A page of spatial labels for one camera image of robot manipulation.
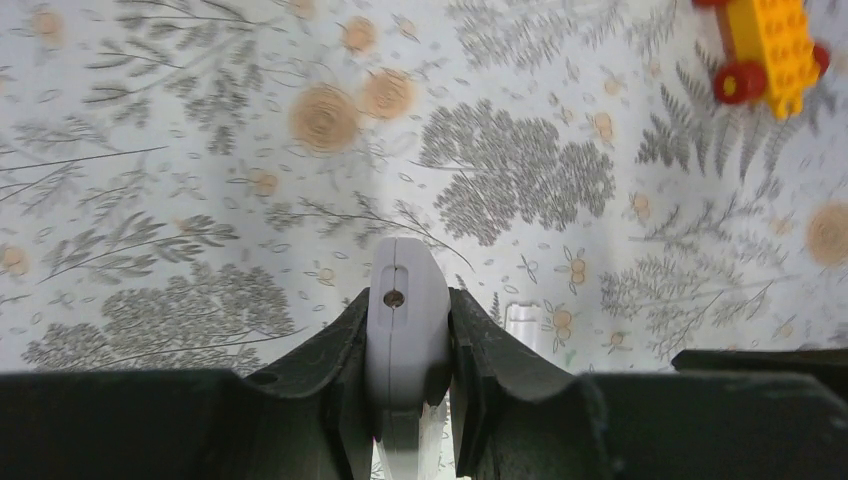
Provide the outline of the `white battery cover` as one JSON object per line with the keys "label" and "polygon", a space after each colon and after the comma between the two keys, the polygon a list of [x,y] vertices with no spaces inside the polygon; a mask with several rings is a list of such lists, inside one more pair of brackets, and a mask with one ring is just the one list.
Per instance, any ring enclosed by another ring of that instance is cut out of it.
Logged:
{"label": "white battery cover", "polygon": [[505,308],[504,329],[531,350],[538,351],[542,317],[538,304],[512,302]]}

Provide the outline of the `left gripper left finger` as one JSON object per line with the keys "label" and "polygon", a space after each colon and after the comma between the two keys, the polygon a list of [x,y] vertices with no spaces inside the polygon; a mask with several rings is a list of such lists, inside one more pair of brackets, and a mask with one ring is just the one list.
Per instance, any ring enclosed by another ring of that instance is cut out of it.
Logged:
{"label": "left gripper left finger", "polygon": [[369,295],[266,367],[5,374],[5,479],[366,479]]}

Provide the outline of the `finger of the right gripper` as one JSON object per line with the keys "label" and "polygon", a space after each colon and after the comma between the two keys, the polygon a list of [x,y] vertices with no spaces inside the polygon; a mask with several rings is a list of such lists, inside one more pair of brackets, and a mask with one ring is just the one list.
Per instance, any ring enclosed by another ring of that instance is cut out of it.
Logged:
{"label": "finger of the right gripper", "polygon": [[672,360],[676,371],[791,372],[813,376],[847,400],[847,350],[684,350]]}

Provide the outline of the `white remote control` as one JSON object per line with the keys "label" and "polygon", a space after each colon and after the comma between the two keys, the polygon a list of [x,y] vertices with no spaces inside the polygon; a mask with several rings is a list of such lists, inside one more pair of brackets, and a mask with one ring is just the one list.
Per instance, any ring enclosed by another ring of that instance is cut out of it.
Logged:
{"label": "white remote control", "polygon": [[366,320],[365,381],[388,479],[434,479],[452,378],[450,296],[420,240],[376,247]]}

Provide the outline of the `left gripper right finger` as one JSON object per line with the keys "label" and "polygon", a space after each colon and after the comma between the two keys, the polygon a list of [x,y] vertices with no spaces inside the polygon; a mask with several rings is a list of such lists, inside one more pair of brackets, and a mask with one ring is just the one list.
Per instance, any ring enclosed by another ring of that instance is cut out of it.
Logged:
{"label": "left gripper right finger", "polygon": [[553,365],[450,293],[455,467],[473,479],[843,479],[847,400],[813,376]]}

